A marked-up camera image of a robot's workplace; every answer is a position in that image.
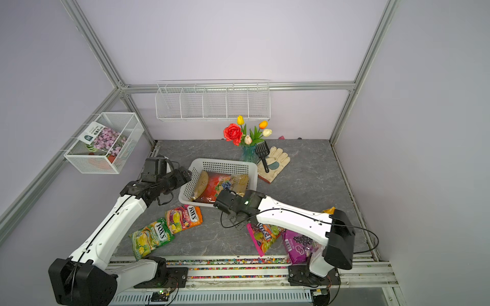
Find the pink fruit ball candy bag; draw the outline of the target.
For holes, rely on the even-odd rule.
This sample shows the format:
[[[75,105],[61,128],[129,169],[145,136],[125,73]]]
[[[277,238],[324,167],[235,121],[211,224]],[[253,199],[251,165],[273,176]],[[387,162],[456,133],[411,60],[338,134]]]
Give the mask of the pink fruit ball candy bag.
[[[249,223],[246,228],[260,257],[268,252],[273,243],[285,231],[282,227],[262,223]]]

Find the gold red candy bag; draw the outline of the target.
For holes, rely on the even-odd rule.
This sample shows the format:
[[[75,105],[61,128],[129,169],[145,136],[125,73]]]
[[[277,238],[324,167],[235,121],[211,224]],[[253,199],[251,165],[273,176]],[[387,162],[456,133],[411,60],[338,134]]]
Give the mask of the gold red candy bag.
[[[249,177],[245,174],[202,171],[190,200],[198,203],[214,203],[223,190],[231,190],[244,196],[248,183]]]

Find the white plastic perforated basket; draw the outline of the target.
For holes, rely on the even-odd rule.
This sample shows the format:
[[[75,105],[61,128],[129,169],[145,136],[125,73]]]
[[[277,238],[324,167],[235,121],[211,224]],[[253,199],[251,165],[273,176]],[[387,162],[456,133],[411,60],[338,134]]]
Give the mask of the white plastic perforated basket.
[[[254,163],[199,158],[191,163],[189,169],[191,181],[180,190],[181,204],[213,207],[225,189],[241,196],[247,190],[256,190],[258,167]]]

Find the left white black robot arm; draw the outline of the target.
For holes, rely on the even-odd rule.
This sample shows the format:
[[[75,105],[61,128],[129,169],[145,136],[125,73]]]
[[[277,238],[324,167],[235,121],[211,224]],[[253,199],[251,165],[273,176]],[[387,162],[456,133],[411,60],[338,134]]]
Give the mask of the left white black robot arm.
[[[56,259],[48,276],[60,305],[108,305],[121,292],[141,283],[158,281],[173,288],[167,262],[160,257],[141,259],[120,269],[108,265],[131,225],[161,195],[171,194],[191,181],[192,173],[164,156],[147,158],[141,177],[122,189],[113,209],[66,259]]]

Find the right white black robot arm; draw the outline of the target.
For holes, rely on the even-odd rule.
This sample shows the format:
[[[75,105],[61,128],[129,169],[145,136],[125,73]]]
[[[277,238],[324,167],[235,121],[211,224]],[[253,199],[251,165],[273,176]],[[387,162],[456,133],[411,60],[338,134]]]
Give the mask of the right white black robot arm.
[[[322,248],[314,252],[308,265],[318,277],[326,277],[335,268],[353,267],[356,231],[342,210],[336,209],[332,214],[312,212],[252,190],[247,190],[244,196],[224,190],[214,207],[227,214],[234,226],[257,221],[307,236],[320,244]]]

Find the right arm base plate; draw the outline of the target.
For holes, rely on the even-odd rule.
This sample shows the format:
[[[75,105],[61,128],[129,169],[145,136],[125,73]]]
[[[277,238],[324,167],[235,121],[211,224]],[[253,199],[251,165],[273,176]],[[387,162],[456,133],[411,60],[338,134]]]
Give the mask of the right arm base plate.
[[[291,265],[288,267],[288,283],[291,286],[316,288],[319,286],[337,286],[341,284],[338,271],[332,269],[325,277],[310,272],[307,265]]]

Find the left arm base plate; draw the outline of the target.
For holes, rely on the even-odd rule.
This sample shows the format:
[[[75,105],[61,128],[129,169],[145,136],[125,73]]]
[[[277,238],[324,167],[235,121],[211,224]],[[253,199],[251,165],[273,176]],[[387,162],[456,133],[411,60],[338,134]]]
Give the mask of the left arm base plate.
[[[184,288],[188,277],[188,268],[186,267],[161,267],[157,268],[156,275],[153,279],[142,282],[134,288]]]

